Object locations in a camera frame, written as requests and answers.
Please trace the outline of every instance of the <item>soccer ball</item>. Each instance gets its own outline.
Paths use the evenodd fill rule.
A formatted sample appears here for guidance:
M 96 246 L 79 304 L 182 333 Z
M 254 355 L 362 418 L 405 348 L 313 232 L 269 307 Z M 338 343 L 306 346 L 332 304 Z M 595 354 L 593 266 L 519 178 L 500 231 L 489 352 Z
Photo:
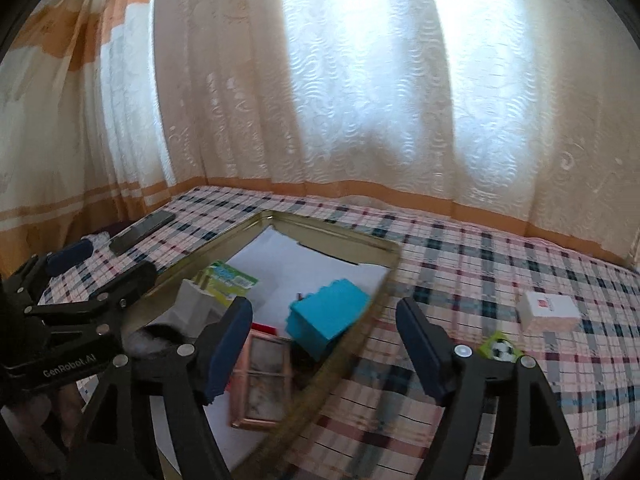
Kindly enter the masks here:
M 518 359 L 513 345 L 506 339 L 496 339 L 491 343 L 491 355 L 496 361 L 507 361 L 508 363 L 514 363 Z

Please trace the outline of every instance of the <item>metal tray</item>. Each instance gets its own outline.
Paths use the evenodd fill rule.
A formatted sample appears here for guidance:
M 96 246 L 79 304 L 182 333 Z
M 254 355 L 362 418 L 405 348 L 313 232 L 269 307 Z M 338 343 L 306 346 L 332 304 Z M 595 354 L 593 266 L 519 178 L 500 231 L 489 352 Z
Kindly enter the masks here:
M 326 398 L 353 367 L 353 357 L 362 350 L 373 324 L 386 300 L 386 284 L 400 260 L 398 244 L 329 224 L 316 218 L 292 213 L 261 211 L 181 259 L 163 272 L 125 317 L 123 334 L 133 332 L 169 309 L 183 279 L 191 279 L 199 270 L 216 260 L 227 261 L 248 245 L 268 226 L 296 240 L 300 245 L 352 264 L 377 264 L 389 270 L 380 288 L 369 301 L 365 313 L 340 340 L 311 383 L 299 394 L 286 418 L 281 421 L 233 471 L 236 479 L 255 480 L 282 458 L 294 439 L 311 423 Z

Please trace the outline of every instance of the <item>green and yellow package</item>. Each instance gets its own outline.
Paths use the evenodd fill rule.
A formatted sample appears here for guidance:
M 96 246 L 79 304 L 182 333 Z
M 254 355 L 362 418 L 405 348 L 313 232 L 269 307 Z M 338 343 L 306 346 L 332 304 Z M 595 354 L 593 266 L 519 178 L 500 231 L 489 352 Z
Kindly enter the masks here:
M 488 359 L 496 361 L 507 361 L 514 363 L 518 357 L 524 355 L 515 345 L 509 341 L 509 338 L 498 330 L 489 339 L 487 339 L 478 351 Z
M 228 308 L 236 296 L 246 296 L 258 280 L 218 260 L 196 274 L 193 283 Z

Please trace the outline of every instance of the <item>tablecloth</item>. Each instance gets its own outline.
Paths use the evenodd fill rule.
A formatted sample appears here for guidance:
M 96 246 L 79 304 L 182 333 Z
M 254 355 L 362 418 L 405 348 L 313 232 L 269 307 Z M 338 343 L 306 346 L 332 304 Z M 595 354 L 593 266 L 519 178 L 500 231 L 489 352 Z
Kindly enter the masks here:
M 640 279 L 629 270 L 522 238 L 426 214 L 344 205 L 317 198 L 199 187 L 166 206 L 177 214 L 121 257 L 107 247 L 52 281 L 49 301 L 84 300 L 141 260 L 160 271 L 259 210 L 323 219 L 393 240 L 402 259 L 390 299 L 348 380 L 279 465 L 297 480 L 413 478 L 442 409 L 425 396 L 396 331 L 398 300 L 413 296 L 432 322 L 473 348 L 495 330 L 533 355 L 562 407 L 586 479 L 604 478 L 640 423 Z M 524 336 L 516 298 L 524 290 L 567 294 L 582 323 L 573 333 Z M 481 478 L 495 403 L 487 402 L 467 478 Z

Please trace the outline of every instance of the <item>smartphone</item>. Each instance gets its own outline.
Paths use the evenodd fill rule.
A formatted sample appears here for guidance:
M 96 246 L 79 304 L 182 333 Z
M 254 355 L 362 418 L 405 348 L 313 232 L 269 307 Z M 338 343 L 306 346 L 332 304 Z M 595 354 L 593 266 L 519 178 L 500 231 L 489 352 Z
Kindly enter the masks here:
M 156 211 L 144 217 L 140 222 L 133 224 L 123 232 L 111 239 L 109 248 L 116 256 L 122 256 L 135 244 L 141 242 L 159 228 L 175 220 L 175 213 L 169 211 Z

